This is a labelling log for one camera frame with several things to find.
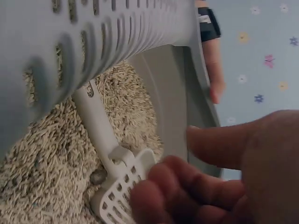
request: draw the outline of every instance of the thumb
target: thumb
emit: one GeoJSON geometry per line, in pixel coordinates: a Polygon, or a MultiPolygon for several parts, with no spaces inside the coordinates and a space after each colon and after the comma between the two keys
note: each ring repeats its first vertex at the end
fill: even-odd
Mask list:
{"type": "Polygon", "coordinates": [[[197,158],[208,164],[240,169],[242,155],[255,133],[257,122],[207,129],[191,126],[187,129],[188,147],[197,158]]]}

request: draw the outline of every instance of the gray litter box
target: gray litter box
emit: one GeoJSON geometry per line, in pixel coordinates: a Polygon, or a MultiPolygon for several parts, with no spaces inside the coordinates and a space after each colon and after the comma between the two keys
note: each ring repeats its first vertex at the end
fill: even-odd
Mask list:
{"type": "Polygon", "coordinates": [[[151,95],[165,155],[218,176],[219,169],[193,158],[185,143],[188,125],[219,124],[200,43],[194,0],[2,0],[0,158],[31,122],[129,58],[151,95]]]}

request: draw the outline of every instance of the fingernail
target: fingernail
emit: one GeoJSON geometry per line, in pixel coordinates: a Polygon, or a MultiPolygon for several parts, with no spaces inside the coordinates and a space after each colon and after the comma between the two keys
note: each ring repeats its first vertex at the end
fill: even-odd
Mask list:
{"type": "Polygon", "coordinates": [[[198,130],[198,129],[200,129],[199,127],[196,127],[196,126],[193,126],[193,125],[188,126],[188,128],[190,128],[190,129],[194,129],[194,130],[198,130]]]}

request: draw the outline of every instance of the black wristband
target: black wristband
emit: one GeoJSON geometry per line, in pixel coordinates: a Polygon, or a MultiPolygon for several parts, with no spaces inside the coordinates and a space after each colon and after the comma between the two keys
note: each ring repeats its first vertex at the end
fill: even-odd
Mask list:
{"type": "Polygon", "coordinates": [[[201,41],[219,38],[221,31],[213,11],[208,7],[198,8],[201,41]]]}

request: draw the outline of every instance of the wall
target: wall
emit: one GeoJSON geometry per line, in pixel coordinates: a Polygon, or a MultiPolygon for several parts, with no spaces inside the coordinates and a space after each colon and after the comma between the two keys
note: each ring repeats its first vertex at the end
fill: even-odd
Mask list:
{"type": "MultiPolygon", "coordinates": [[[[299,2],[208,0],[219,21],[227,90],[217,112],[222,126],[299,109],[299,2]]],[[[225,179],[240,173],[224,170],[225,179]]]]}

